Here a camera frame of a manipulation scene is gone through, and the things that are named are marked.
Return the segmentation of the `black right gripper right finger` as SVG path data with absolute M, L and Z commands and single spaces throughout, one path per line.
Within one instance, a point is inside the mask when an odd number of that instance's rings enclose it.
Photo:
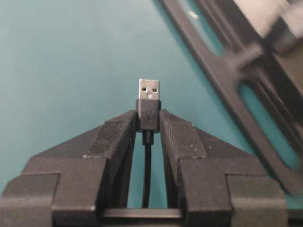
M 168 205 L 187 227 L 286 227 L 280 185 L 260 161 L 172 113 L 160 112 Z

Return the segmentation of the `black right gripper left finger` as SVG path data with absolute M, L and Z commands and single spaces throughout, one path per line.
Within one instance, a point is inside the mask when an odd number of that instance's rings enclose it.
M 96 226 L 105 208 L 125 208 L 137 113 L 32 156 L 0 198 L 3 227 Z

